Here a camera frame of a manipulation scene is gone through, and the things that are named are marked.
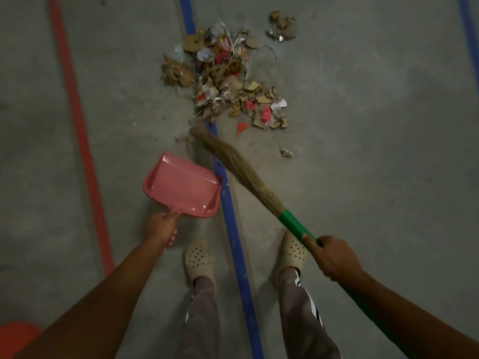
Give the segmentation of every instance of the blue floor line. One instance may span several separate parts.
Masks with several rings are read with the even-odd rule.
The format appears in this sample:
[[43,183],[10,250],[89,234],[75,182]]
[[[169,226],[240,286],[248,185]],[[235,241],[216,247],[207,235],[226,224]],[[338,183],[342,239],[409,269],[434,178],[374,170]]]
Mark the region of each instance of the blue floor line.
[[[183,13],[183,22],[187,34],[196,34],[196,26],[193,20],[193,9],[190,0],[180,0]],[[206,122],[207,130],[218,136],[216,125]],[[225,167],[213,158],[213,166],[215,173],[223,178],[221,187],[221,205],[223,207],[223,215],[225,217],[226,231],[228,233],[228,241],[230,242],[231,254],[235,265],[236,279],[238,281],[239,295],[243,306],[243,313],[248,330],[249,345],[251,347],[251,355],[253,359],[264,359],[263,347],[261,345],[260,329],[256,312],[251,296],[249,286],[248,273],[246,271],[246,262],[244,260],[243,249],[241,247],[240,233],[236,223],[235,211],[233,208],[233,200],[231,199],[230,188],[228,187],[228,178],[226,176]]]
[[457,1],[459,5],[459,12],[461,14],[462,26],[464,28],[464,34],[466,35],[466,41],[468,43],[469,54],[472,60],[472,66],[474,68],[476,86],[479,93],[479,43],[476,34],[476,28],[474,27],[474,19],[472,18],[469,0]]

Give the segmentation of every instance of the green broom handle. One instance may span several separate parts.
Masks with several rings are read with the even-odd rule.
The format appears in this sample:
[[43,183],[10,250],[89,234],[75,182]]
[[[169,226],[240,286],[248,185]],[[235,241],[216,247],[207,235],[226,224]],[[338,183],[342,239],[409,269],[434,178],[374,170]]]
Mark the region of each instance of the green broom handle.
[[[308,229],[304,228],[304,226],[299,222],[298,219],[294,215],[291,214],[289,210],[285,210],[281,213],[281,215],[278,217],[279,221],[288,229],[296,238],[298,241],[301,242],[303,246],[305,246],[303,242],[302,235],[307,234],[311,237],[314,237]],[[374,324],[383,332],[386,337],[391,340],[396,346],[407,356],[407,353],[404,351],[404,349],[401,347],[399,344],[397,338],[390,332],[386,327],[382,324],[382,322],[373,314],[373,312],[357,297],[354,293],[352,293],[350,290],[346,289],[343,285],[340,284],[340,286],[346,291],[346,293],[353,299],[353,301],[356,303],[356,305],[362,310],[362,312],[371,320],[374,322]]]

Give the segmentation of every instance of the leg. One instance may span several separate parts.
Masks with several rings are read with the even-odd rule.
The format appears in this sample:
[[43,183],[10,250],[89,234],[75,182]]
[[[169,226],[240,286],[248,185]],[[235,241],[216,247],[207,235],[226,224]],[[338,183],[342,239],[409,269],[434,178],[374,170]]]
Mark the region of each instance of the leg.
[[326,333],[318,310],[302,288],[299,271],[306,249],[286,232],[277,276],[284,346],[289,359],[340,359],[338,347]]
[[194,241],[185,250],[188,276],[195,294],[188,308],[183,338],[176,359],[216,359],[219,353],[220,321],[215,299],[216,284],[206,241]]

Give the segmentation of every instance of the broom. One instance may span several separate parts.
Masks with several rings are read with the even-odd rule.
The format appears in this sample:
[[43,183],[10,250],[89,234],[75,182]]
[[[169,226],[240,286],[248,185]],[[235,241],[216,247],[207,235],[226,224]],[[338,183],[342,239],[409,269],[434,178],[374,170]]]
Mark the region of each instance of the broom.
[[[307,234],[311,237],[313,235],[306,229],[294,215],[281,203],[281,200],[276,196],[274,192],[269,190],[265,184],[261,181],[258,174],[246,161],[246,159],[230,144],[220,140],[216,136],[208,133],[206,129],[201,127],[193,127],[190,129],[191,136],[199,139],[205,149],[213,154],[223,166],[235,175],[236,179],[245,188],[249,190],[266,209],[268,209],[278,220],[288,229],[298,241],[304,246],[303,234]],[[316,244],[320,246],[320,242],[316,239]],[[378,318],[369,310],[369,308],[350,290],[346,289],[343,285],[341,287],[346,293],[354,300],[356,305],[362,310],[362,312],[372,321],[375,325],[391,340],[396,346],[404,353],[406,352],[401,348],[398,340],[393,334],[386,329],[386,327],[378,320]]]

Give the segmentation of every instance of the broom bristles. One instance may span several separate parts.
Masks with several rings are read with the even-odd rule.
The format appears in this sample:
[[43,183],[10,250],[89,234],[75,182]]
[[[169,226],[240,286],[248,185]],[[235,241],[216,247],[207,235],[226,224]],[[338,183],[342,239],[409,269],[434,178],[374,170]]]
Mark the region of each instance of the broom bristles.
[[247,188],[275,217],[279,217],[286,210],[281,200],[263,184],[258,174],[237,149],[200,127],[191,128],[190,134],[202,141],[205,149],[211,152],[231,174],[235,175],[239,183]]

